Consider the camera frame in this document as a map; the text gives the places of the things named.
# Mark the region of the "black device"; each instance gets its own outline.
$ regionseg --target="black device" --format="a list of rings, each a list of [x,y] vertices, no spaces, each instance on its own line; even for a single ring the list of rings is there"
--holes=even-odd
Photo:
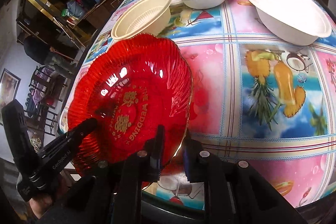
[[[8,142],[22,177],[28,178],[29,187],[47,193],[52,193],[53,181],[75,155],[82,138],[96,127],[95,119],[86,120],[66,135],[56,138],[43,153],[36,154],[26,141],[28,136],[22,106],[14,100],[2,109],[2,115]],[[99,161],[54,203],[38,223],[140,223],[142,182],[159,180],[164,136],[164,127],[159,126],[155,138],[148,140],[143,150],[125,161],[115,164]],[[307,224],[248,162],[222,161],[205,151],[200,142],[192,140],[189,132],[181,149],[188,181],[204,182],[204,223]],[[28,191],[23,196],[28,198],[28,194],[36,192]]]
[[[39,193],[53,195],[58,186],[57,175],[75,156],[83,138],[97,126],[96,119],[87,119],[36,153],[29,141],[24,109],[16,99],[2,108],[2,119],[20,172],[16,189],[26,202]]]

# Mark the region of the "screw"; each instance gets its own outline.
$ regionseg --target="screw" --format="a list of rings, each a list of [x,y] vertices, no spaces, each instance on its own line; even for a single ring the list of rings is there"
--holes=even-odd
[[[210,153],[208,151],[201,151],[199,152],[199,155],[202,157],[202,158],[207,158],[208,156],[210,156]]]
[[[147,156],[147,151],[146,150],[140,150],[139,152],[137,152],[138,157],[140,158],[144,158]]]
[[[101,160],[100,162],[98,162],[98,167],[99,168],[105,168],[105,167],[107,167],[108,166],[108,162],[107,162],[107,160]]]
[[[241,167],[241,168],[246,168],[249,166],[249,164],[247,163],[247,161],[244,161],[244,160],[241,160],[238,165]]]

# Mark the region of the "human hand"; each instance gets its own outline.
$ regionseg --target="human hand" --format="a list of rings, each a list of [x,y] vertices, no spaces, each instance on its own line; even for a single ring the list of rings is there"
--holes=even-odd
[[[68,191],[65,179],[61,175],[59,175],[57,179],[59,187],[55,193],[56,200],[61,198]],[[53,199],[48,194],[39,194],[29,200],[29,205],[34,215],[40,219],[42,215],[53,205]]]

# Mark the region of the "table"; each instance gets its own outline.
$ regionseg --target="table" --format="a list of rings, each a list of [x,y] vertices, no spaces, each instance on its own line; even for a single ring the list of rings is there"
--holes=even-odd
[[[60,119],[64,131],[78,81],[113,45],[110,30],[137,1],[124,0],[92,45]],[[297,47],[272,34],[248,0],[226,0],[207,10],[177,3],[170,10],[171,20],[160,36],[179,46],[192,70],[192,138],[223,160],[248,160],[294,207],[336,190],[336,25],[332,19],[327,15],[333,27],[330,37]],[[251,59],[265,51],[278,54],[282,62]],[[274,70],[279,72],[277,79]],[[294,90],[291,103],[283,98],[288,89]],[[267,122],[273,110],[274,119]],[[202,209],[203,185],[188,183],[179,159],[174,161],[177,167],[163,170],[160,181],[146,191]]]

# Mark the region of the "person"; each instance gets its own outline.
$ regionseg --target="person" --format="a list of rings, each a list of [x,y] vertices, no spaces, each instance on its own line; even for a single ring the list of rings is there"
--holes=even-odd
[[[53,47],[32,35],[26,35],[23,47],[25,53],[35,62],[51,67],[65,78],[71,79],[76,73],[76,64],[71,65],[70,62],[57,54]]]
[[[58,175],[58,187],[54,194],[54,199],[49,194],[39,194],[29,200],[29,205],[34,215],[40,219],[42,215],[53,205],[54,201],[62,198],[69,190],[67,182],[62,175]]]

